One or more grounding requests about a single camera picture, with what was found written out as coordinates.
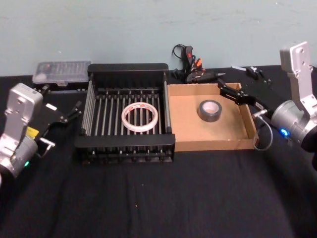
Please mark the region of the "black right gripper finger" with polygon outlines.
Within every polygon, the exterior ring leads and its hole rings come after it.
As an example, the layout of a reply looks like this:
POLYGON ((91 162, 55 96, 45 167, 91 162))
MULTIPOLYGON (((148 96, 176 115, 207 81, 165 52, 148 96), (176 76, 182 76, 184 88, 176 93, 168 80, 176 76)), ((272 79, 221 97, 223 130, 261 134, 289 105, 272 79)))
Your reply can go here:
POLYGON ((227 86, 219 86, 220 95, 232 100, 237 105, 242 105, 241 94, 238 90, 227 87, 227 86))
POLYGON ((220 95, 228 99, 238 99, 245 96, 241 91, 227 86, 222 79, 217 80, 217 86, 220 90, 220 95))

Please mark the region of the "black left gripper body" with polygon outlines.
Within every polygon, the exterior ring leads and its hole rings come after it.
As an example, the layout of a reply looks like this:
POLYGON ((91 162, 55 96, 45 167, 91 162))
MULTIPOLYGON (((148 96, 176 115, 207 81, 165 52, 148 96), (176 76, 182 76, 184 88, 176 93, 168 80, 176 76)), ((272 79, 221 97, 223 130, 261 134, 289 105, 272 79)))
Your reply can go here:
POLYGON ((26 135, 38 142, 50 129, 66 125, 68 122, 67 116, 58 109, 42 105, 40 111, 27 126, 26 135))

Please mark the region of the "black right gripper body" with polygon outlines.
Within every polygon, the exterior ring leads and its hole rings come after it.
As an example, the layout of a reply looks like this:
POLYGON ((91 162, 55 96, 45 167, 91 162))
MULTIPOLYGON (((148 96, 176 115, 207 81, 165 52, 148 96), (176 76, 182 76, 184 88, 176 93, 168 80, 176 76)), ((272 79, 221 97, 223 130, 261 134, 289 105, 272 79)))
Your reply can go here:
POLYGON ((250 105, 257 108, 259 111, 267 110, 266 117, 269 119, 272 118, 273 110, 255 96, 238 93, 238 105, 250 105))

